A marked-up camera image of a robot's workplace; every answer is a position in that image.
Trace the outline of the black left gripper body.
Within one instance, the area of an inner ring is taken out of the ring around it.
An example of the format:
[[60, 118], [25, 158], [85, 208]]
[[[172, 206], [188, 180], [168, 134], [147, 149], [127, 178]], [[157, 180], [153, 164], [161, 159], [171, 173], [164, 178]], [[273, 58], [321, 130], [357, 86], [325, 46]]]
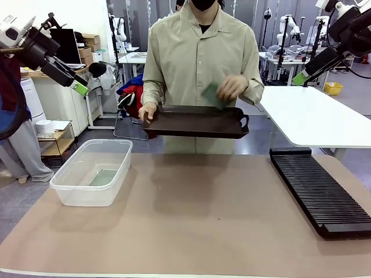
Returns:
[[55, 57], [49, 57], [47, 59], [47, 62], [43, 66], [41, 66], [41, 72], [56, 81], [59, 69], [54, 65], [54, 58]]

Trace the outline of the green perforated circuit board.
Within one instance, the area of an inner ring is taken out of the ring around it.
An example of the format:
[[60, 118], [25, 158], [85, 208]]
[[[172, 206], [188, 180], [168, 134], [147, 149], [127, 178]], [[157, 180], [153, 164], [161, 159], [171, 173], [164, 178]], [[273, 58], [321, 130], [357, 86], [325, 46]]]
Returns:
[[92, 182], [89, 184], [90, 186], [105, 186], [109, 184], [113, 178], [115, 177], [117, 171], [111, 169], [102, 169], [98, 172]]
[[217, 83], [211, 82], [201, 93], [201, 96], [213, 107], [219, 110], [224, 109], [228, 104], [218, 97], [217, 89], [219, 85]]

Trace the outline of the dark brown plastic tray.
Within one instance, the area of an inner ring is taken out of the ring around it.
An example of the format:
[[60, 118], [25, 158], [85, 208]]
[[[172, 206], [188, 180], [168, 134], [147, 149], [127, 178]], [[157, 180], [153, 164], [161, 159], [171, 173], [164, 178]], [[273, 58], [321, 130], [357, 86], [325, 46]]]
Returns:
[[165, 105], [141, 128], [157, 136], [240, 139], [249, 133], [249, 116], [237, 107]]

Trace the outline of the person's left hand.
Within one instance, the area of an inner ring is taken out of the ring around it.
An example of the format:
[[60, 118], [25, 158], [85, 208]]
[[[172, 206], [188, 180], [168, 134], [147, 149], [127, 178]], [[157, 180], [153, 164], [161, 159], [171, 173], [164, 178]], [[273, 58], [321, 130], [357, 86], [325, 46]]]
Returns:
[[217, 88], [221, 101], [229, 103], [236, 100], [248, 88], [248, 81], [243, 75], [229, 75]]

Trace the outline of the white cabinet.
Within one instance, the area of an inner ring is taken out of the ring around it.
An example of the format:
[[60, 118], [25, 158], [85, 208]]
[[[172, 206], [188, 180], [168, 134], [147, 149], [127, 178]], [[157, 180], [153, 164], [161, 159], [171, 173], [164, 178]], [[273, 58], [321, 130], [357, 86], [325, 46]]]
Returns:
[[63, 87], [40, 70], [25, 73], [32, 79], [48, 120], [70, 121], [73, 132], [80, 135], [89, 125], [84, 96], [70, 87]]

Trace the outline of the black tripod pole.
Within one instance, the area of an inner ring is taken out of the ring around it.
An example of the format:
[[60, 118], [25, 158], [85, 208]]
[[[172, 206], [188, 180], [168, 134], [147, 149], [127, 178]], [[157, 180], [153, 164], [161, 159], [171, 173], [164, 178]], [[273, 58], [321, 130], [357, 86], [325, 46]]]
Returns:
[[314, 41], [313, 46], [312, 46], [312, 52], [311, 52], [310, 60], [312, 60], [316, 55], [316, 51], [318, 49], [319, 37], [321, 36], [321, 30], [322, 30], [322, 27], [324, 25], [323, 19], [320, 19], [318, 17], [317, 20], [318, 20], [317, 33], [316, 33], [315, 41]]

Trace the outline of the white air purifier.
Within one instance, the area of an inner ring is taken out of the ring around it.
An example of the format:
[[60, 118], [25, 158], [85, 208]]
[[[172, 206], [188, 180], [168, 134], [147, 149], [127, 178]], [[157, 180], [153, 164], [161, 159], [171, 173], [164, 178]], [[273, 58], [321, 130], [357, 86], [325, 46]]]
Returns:
[[20, 84], [26, 97], [27, 107], [31, 113], [32, 123], [35, 124], [40, 120], [46, 120], [42, 104], [32, 79], [29, 77], [22, 78]]

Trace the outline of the round white device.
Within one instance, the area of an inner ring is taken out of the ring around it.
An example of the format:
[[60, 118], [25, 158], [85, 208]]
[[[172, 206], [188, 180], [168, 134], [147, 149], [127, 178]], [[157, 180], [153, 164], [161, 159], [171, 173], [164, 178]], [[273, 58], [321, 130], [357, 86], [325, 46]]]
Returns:
[[45, 135], [45, 134], [54, 134], [54, 124], [52, 120], [39, 120], [35, 123], [35, 129], [37, 134]]

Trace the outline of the white background desk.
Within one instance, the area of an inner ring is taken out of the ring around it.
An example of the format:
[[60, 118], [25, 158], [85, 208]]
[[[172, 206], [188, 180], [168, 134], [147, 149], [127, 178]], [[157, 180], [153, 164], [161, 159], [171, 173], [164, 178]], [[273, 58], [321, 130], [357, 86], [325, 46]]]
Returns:
[[138, 76], [138, 69], [144, 67], [146, 63], [147, 52], [130, 52], [124, 54], [118, 59], [118, 62], [123, 65], [125, 80]]

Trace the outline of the small wooden metal shelf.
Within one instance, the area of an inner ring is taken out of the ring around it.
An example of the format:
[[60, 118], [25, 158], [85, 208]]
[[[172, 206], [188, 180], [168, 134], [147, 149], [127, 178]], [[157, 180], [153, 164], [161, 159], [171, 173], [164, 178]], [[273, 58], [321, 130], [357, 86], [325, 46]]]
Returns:
[[61, 167], [78, 147], [71, 123], [52, 135], [39, 136], [38, 142], [42, 161], [52, 169]]

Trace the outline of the clear plastic storage box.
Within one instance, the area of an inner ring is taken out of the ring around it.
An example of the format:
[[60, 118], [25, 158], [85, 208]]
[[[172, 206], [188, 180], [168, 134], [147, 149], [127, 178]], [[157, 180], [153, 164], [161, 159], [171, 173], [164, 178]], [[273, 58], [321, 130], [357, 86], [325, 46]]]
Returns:
[[[49, 185], [66, 206], [110, 206], [128, 173], [132, 148], [130, 140], [88, 140], [59, 168]], [[90, 186], [102, 169], [117, 173], [105, 186]]]

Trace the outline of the person's beige shirt torso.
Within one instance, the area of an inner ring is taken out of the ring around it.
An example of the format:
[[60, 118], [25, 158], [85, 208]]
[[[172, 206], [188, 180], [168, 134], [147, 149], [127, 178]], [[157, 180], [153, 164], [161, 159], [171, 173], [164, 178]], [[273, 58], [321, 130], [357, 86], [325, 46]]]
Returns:
[[229, 75], [261, 78], [253, 30], [223, 7], [217, 0], [201, 12], [185, 0], [149, 29], [143, 84], [162, 82], [165, 104], [207, 106], [201, 93], [211, 82], [220, 85]]

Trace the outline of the black face mask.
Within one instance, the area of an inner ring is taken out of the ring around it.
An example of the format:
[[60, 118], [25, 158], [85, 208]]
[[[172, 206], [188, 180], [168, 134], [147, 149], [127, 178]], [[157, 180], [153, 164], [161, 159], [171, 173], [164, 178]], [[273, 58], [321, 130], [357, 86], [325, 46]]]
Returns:
[[217, 0], [191, 0], [194, 7], [201, 12], [208, 10]]

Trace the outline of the black left wrist mount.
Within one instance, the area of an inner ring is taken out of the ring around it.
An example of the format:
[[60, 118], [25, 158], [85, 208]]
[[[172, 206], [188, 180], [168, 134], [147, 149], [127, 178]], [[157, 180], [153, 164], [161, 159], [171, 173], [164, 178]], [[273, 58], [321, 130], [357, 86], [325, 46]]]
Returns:
[[21, 40], [21, 50], [15, 54], [22, 65], [32, 70], [40, 68], [45, 74], [47, 71], [54, 71], [58, 68], [55, 55], [60, 45], [41, 33], [42, 30], [47, 31], [52, 27], [61, 28], [54, 18], [54, 13], [50, 12], [48, 19], [39, 28], [31, 26], [27, 30], [25, 37]]

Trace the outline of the black right wrist mount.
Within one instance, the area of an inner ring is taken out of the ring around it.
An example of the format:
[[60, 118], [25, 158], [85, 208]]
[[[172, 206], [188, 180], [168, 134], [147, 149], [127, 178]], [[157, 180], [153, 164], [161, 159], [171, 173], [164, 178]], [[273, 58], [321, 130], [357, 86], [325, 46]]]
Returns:
[[356, 57], [371, 53], [371, 8], [361, 12], [351, 7], [333, 25], [328, 34], [336, 42], [334, 49], [341, 55], [351, 53]]

